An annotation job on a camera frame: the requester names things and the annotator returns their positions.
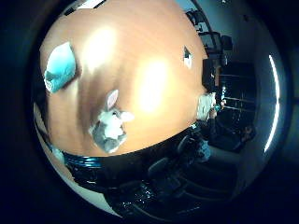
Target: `desk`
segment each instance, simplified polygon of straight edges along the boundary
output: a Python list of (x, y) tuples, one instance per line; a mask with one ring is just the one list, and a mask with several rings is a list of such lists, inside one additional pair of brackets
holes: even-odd
[[(47, 92), (51, 142), (81, 156), (107, 157), (155, 145), (196, 119), (204, 46), (175, 1), (108, 0), (57, 20), (40, 48), (43, 74), (50, 53), (70, 41), (76, 77)], [(184, 47), (192, 68), (183, 62)], [(116, 107), (135, 115), (123, 124), (127, 141), (113, 154), (99, 149), (88, 133), (107, 93), (118, 89)]]

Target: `plush toy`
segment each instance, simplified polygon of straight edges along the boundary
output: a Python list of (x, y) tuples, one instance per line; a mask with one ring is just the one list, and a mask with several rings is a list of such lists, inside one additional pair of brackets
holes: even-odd
[(118, 95), (118, 90), (111, 91), (107, 95), (104, 109), (89, 130), (94, 143), (107, 153), (115, 152), (126, 140), (127, 135), (122, 129), (122, 124), (134, 119), (132, 113), (114, 107)]
[(216, 92), (206, 93), (199, 97), (197, 107), (197, 119), (207, 121), (209, 118), (209, 111), (216, 104)]
[(44, 82), (50, 92), (57, 92), (76, 72), (76, 60), (69, 42), (56, 47), (50, 54)]

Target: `light fixture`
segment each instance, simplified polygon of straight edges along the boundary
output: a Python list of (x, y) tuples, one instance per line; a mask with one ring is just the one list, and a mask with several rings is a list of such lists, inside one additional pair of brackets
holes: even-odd
[(273, 58), (271, 55), (269, 55), (269, 59), (270, 59), (270, 63), (272, 66), (272, 71), (273, 71), (273, 77), (274, 77), (274, 82), (275, 82), (275, 93), (276, 93), (276, 106), (275, 106), (275, 114), (274, 114), (274, 118), (273, 118), (273, 123), (272, 123), (272, 128), (271, 128), (271, 132), (269, 134), (269, 138), (267, 140), (267, 143), (265, 144), (264, 147), (264, 152), (266, 150), (268, 150), (268, 148), (270, 147), (270, 144), (273, 140), (273, 136), (275, 133), (275, 130), (278, 126), (278, 117), (279, 117), (279, 97), (280, 97), (280, 89), (279, 89), (279, 81), (278, 81), (278, 71), (276, 69), (275, 63), (273, 61)]

